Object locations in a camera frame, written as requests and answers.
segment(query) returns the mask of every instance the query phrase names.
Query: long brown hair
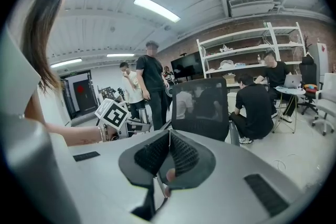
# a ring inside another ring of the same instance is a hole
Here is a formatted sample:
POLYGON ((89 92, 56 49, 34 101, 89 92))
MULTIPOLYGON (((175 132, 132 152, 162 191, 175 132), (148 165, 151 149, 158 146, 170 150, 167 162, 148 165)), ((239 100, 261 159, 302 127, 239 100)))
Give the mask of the long brown hair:
POLYGON ((40 89, 59 89, 59 80, 50 70, 47 44, 62 0, 35 0, 23 28, 23 54, 41 76, 40 89))

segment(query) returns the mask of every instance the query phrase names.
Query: ceiling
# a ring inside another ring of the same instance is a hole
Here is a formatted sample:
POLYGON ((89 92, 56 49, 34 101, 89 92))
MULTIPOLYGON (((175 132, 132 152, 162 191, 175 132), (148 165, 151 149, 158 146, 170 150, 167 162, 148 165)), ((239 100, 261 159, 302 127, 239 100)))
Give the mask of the ceiling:
MULTIPOLYGON (((47 50, 50 64, 73 58, 81 63, 63 66, 59 74, 117 65, 132 58, 107 58, 106 54, 145 53, 145 43, 155 40, 160 50, 200 30, 228 22, 234 14, 230 0, 152 0, 181 18, 177 23, 134 5, 134 0, 64 0, 47 50)), ((330 15, 323 0, 273 0, 264 14, 294 14, 319 19, 330 15)))

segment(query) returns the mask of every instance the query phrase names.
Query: black monitor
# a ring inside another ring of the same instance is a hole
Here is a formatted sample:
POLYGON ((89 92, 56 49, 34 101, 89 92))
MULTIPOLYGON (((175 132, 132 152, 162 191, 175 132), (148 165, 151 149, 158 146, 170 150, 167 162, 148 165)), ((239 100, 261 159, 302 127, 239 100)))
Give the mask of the black monitor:
POLYGON ((175 78, 184 78, 196 74, 203 74, 201 56, 199 52, 171 61, 175 78))

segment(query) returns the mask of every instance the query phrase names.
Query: silver laptop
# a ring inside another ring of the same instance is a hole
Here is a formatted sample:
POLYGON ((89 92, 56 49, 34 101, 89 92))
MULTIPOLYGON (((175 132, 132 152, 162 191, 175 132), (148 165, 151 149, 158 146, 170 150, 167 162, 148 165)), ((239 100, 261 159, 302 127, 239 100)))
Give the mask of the silver laptop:
POLYGON ((285 84, 283 86, 287 88, 296 89, 297 87, 300 86, 301 81, 302 81, 302 75, 287 75, 285 84))

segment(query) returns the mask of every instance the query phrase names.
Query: white office chair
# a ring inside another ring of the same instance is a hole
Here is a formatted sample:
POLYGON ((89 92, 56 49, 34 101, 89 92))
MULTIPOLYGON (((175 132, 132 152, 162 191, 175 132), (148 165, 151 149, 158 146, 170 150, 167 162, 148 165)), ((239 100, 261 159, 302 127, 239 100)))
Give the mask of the white office chair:
POLYGON ((336 118, 336 74, 334 73, 325 73, 324 75, 324 85, 323 90, 316 92, 316 108, 325 112, 322 119, 318 119, 319 115, 315 117, 315 120, 312 123, 312 126, 315 126, 316 123, 323 123, 323 135, 327 133, 327 125, 331 127, 331 133, 334 132, 334 125, 327 120, 327 115, 331 115, 336 118))

